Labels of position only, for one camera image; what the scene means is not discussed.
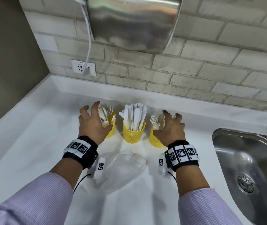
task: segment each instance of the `white countertop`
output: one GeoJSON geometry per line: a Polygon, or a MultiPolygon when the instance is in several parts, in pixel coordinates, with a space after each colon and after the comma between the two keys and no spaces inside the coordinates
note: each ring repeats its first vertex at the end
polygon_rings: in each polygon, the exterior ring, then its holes
{"type": "MultiPolygon", "coordinates": [[[[97,100],[113,105],[116,114],[133,102],[149,107],[147,117],[162,109],[182,114],[186,139],[195,145],[208,183],[244,225],[251,225],[229,193],[212,133],[230,128],[267,135],[267,112],[53,75],[0,120],[0,203],[61,159],[63,149],[78,134],[79,109],[97,100]]],[[[158,155],[165,148],[149,143],[150,128],[147,122],[141,140],[126,143],[121,135],[122,118],[117,115],[115,134],[99,146],[99,154],[133,150],[147,159],[146,170],[106,197],[78,187],[65,224],[179,224],[176,182],[158,174],[158,155]]]]}

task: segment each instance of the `drain strainer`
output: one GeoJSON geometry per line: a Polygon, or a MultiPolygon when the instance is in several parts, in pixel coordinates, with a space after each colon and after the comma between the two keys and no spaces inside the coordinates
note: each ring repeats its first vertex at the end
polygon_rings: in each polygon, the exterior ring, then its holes
{"type": "Polygon", "coordinates": [[[253,186],[252,182],[248,178],[246,178],[245,176],[242,176],[242,175],[238,176],[237,177],[237,184],[246,193],[253,193],[253,191],[254,191],[254,186],[253,186]]]}
{"type": "Polygon", "coordinates": [[[253,179],[243,172],[235,173],[235,182],[239,189],[248,196],[256,195],[258,193],[258,189],[253,179]]]}

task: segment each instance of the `sink basin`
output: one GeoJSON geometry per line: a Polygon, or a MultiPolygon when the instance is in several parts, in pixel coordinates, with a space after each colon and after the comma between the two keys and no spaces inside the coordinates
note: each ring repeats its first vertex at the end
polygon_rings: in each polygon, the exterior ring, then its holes
{"type": "Polygon", "coordinates": [[[236,205],[252,223],[267,225],[267,136],[217,129],[213,144],[236,205]]]}

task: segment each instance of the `power cord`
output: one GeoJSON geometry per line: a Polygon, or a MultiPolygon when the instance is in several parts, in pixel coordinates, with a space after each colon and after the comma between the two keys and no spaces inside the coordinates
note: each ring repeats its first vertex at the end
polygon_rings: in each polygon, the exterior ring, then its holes
{"type": "Polygon", "coordinates": [[[170,172],[170,171],[168,171],[167,172],[168,174],[171,174],[172,175],[172,177],[175,179],[175,181],[176,181],[176,178],[174,177],[174,175],[170,172]]]}
{"type": "Polygon", "coordinates": [[[88,48],[88,53],[87,53],[87,57],[86,57],[86,61],[85,61],[85,65],[83,66],[83,75],[85,75],[85,70],[89,61],[89,57],[90,57],[90,52],[91,52],[91,46],[92,46],[92,37],[91,37],[91,30],[90,30],[90,22],[89,19],[87,17],[87,13],[85,11],[85,9],[83,8],[84,5],[87,5],[85,0],[75,0],[76,2],[79,3],[81,11],[83,12],[83,15],[85,17],[85,22],[87,25],[87,32],[88,32],[88,38],[89,38],[89,48],[88,48]]]}
{"type": "MultiPolygon", "coordinates": [[[[79,181],[79,183],[85,178],[85,177],[87,177],[87,176],[90,176],[91,174],[87,174],[86,176],[84,176],[80,181],[79,181]]],[[[74,190],[73,190],[73,193],[75,192],[75,190],[76,190],[76,188],[77,188],[77,186],[79,185],[79,183],[76,185],[76,187],[74,188],[74,190]]]]}

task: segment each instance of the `cutlery holder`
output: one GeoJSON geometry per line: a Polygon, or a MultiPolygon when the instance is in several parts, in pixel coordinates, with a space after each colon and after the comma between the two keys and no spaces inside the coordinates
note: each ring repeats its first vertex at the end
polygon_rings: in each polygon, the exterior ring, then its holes
{"type": "Polygon", "coordinates": [[[124,125],[123,125],[123,138],[126,142],[130,143],[130,144],[134,144],[134,143],[137,143],[141,136],[142,136],[142,133],[144,131],[144,128],[145,128],[145,125],[146,125],[146,122],[144,121],[143,122],[143,126],[142,126],[142,129],[140,131],[130,131],[129,129],[127,129],[124,125]]]}
{"type": "Polygon", "coordinates": [[[107,117],[108,118],[108,121],[109,121],[109,123],[112,121],[112,119],[113,119],[113,117],[115,116],[115,120],[112,122],[112,124],[113,124],[113,128],[112,128],[112,130],[109,132],[109,134],[106,136],[106,138],[110,138],[111,136],[113,136],[114,135],[114,133],[115,133],[115,124],[116,124],[116,114],[113,112],[109,117],[107,117]]]}
{"type": "Polygon", "coordinates": [[[164,145],[160,142],[160,140],[153,135],[154,126],[151,128],[150,136],[149,136],[149,142],[157,148],[163,147],[164,145]]]}

